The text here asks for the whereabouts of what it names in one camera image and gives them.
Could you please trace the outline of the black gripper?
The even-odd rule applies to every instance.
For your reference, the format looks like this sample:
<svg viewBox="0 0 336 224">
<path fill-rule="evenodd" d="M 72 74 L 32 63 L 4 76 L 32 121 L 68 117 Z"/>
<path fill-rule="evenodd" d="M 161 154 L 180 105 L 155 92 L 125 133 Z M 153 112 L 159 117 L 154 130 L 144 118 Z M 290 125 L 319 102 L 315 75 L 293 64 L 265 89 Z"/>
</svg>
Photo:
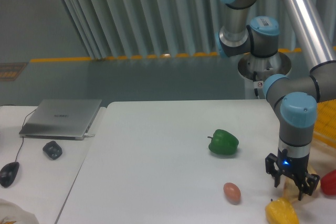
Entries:
<svg viewBox="0 0 336 224">
<path fill-rule="evenodd" d="M 309 154 L 294 158 L 287 156 L 287 152 L 278 150 L 278 156 L 270 153 L 265 158 L 265 169 L 274 179 L 274 187 L 279 186 L 281 175 L 291 178 L 299 189 L 298 200 L 302 200 L 304 194 L 309 196 L 313 194 L 320 181 L 319 175 L 308 173 L 308 161 Z"/>
</svg>

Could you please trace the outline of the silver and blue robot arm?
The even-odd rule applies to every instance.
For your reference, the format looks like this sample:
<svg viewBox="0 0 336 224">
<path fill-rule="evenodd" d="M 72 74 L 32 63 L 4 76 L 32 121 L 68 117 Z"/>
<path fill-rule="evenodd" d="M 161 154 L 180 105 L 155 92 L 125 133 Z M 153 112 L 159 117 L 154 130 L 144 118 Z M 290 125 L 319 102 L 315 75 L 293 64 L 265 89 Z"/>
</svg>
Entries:
<svg viewBox="0 0 336 224">
<path fill-rule="evenodd" d="M 247 21 L 257 0 L 220 0 L 228 8 L 215 36 L 224 57 L 242 55 L 241 75 L 262 83 L 264 97 L 279 120 L 276 153 L 265 159 L 266 172 L 276 185 L 290 178 L 299 195 L 312 195 L 320 177 L 308 171 L 317 105 L 335 99 L 335 51 L 312 0 L 280 0 L 285 7 L 308 69 L 296 78 L 278 50 L 279 28 L 274 19 L 260 16 Z"/>
</svg>

